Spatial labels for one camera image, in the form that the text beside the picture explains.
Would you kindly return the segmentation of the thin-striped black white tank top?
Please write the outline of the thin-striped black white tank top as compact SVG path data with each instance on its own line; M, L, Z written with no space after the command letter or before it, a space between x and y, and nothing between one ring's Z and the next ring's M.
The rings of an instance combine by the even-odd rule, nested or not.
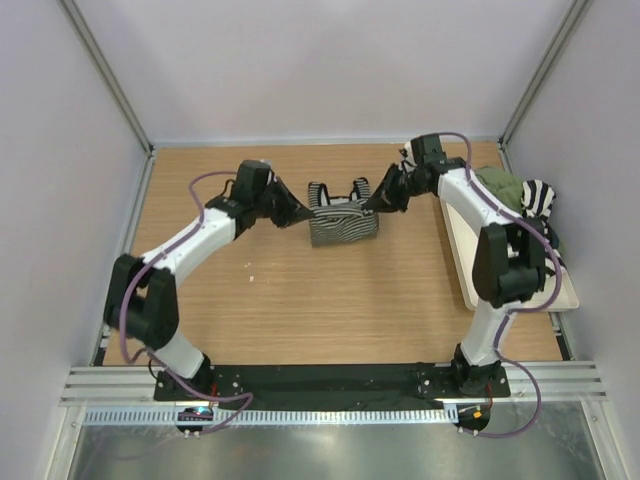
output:
M307 188L310 209L316 214L309 221L311 245L323 247L375 238L379 231L377 213L361 206L371 197L365 177L352 181L346 196L330 196L324 183L310 182Z

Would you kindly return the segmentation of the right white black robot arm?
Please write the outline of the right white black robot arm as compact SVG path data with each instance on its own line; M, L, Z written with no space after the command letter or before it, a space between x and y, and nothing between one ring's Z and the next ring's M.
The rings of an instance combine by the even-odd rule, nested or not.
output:
M437 133L403 148L364 207L376 213L405 211L411 198L433 194L452 206L477 236L472 283L479 301L465 338L451 361L452 387L481 396L504 359L500 338L523 303L543 290L546 255L540 223L502 205L478 180L470 158L450 158Z

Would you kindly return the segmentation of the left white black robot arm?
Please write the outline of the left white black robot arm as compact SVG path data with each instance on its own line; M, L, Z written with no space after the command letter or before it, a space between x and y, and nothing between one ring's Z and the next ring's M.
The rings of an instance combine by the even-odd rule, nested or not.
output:
M211 391L214 376L209 357L179 329L179 286L257 220L287 228L313 216L263 161L245 160L227 177L223 192L207 202L197 200L196 218L171 239L141 256L116 259L104 308L104 322L117 331L123 360L133 364L137 359L127 344L137 340L141 353L163 366L192 400Z

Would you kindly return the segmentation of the green tank top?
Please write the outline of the green tank top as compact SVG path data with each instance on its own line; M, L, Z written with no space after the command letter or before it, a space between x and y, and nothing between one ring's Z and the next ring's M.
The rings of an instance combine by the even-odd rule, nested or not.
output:
M524 181L499 168L484 166L475 170L479 182L504 206L510 210L522 212Z

